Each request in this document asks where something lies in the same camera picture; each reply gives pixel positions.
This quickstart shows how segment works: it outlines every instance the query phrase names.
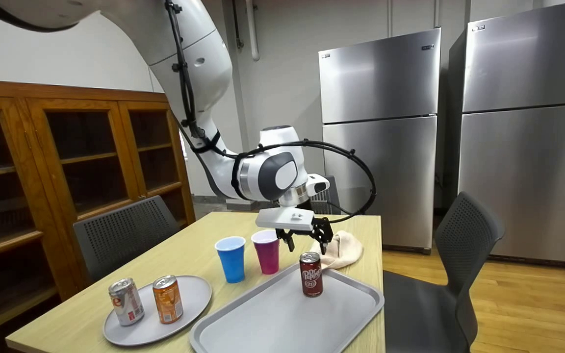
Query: wooden floor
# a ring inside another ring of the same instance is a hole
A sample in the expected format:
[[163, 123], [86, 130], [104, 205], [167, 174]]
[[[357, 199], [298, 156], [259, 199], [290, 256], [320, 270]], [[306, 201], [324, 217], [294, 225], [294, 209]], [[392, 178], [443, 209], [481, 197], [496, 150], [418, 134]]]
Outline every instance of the wooden floor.
[[[445, 281], [437, 254], [384, 250], [382, 266]], [[471, 297], [479, 317], [475, 353], [565, 353], [565, 268], [488, 260]]]

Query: copper can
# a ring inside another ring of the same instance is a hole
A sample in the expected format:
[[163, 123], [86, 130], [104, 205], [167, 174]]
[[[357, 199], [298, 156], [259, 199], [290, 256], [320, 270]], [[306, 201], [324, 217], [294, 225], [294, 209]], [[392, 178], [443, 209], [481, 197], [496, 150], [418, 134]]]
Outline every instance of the copper can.
[[324, 291], [320, 252], [300, 254], [300, 278], [304, 295], [316, 297]]
[[153, 297], [157, 301], [161, 323], [173, 323], [182, 315], [182, 297], [176, 276], [161, 276], [153, 283]]
[[120, 325], [133, 325], [145, 315], [139, 289], [131, 278], [122, 278], [108, 285], [108, 295]]

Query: black chair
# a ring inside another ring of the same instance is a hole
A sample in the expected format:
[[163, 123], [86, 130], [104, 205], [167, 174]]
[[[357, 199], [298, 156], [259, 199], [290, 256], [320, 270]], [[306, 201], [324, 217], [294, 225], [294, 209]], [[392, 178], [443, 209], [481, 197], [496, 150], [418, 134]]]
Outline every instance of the black chair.
[[149, 246], [176, 232], [180, 225], [161, 195], [72, 223], [88, 276], [98, 280]]
[[447, 283], [382, 272], [386, 350], [469, 350], [477, 336], [469, 287], [500, 236], [498, 221], [461, 191], [435, 229]]

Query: cabinet door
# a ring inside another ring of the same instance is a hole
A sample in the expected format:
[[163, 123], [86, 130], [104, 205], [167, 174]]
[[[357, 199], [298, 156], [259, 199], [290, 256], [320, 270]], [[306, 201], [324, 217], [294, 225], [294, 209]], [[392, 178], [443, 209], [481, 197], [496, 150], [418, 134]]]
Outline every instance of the cabinet door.
[[192, 199], [176, 119], [165, 101], [122, 103], [123, 130], [133, 140], [141, 195], [163, 195], [178, 221], [190, 223]]
[[0, 323], [57, 293], [35, 221], [41, 187], [27, 183], [37, 172], [20, 125], [16, 103], [0, 97]]
[[29, 99], [29, 109], [67, 221], [137, 195], [116, 103]]

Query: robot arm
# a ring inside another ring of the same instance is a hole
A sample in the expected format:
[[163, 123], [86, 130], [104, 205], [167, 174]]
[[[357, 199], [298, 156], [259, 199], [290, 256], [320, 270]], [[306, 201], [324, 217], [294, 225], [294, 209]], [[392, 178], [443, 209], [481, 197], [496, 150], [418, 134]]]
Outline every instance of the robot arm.
[[263, 209], [257, 223], [277, 227], [290, 248], [290, 232], [308, 232], [320, 242], [331, 238], [328, 221], [302, 209], [329, 183], [304, 170], [292, 127], [265, 129], [259, 148], [233, 152], [210, 119], [231, 79], [231, 60], [200, 0], [0, 0], [0, 19], [41, 30], [67, 29], [96, 9], [125, 30], [161, 81], [218, 195], [280, 203]]

